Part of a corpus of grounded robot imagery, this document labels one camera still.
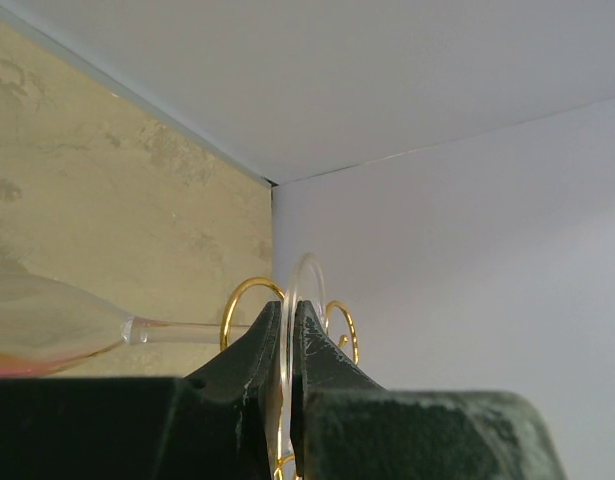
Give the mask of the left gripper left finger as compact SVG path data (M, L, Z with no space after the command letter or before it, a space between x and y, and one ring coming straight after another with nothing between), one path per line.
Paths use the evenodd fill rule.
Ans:
M269 479L281 306L183 377L0 380L0 479Z

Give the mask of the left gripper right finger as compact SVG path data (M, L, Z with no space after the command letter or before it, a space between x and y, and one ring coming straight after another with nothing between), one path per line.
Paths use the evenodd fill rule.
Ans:
M538 410L505 391L395 391L299 302L291 441L303 479L563 479Z

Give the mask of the clear wine glass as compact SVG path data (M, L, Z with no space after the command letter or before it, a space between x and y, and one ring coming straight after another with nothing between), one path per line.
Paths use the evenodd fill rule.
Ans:
M289 399L291 364L288 360L296 298L284 292L275 366L278 372L277 428L273 475L282 471L282 409ZM69 378L66 371L104 354L155 343L200 345L220 343L219 354L251 327L231 328L163 322L122 310L70 285L30 274L0 272L0 380Z

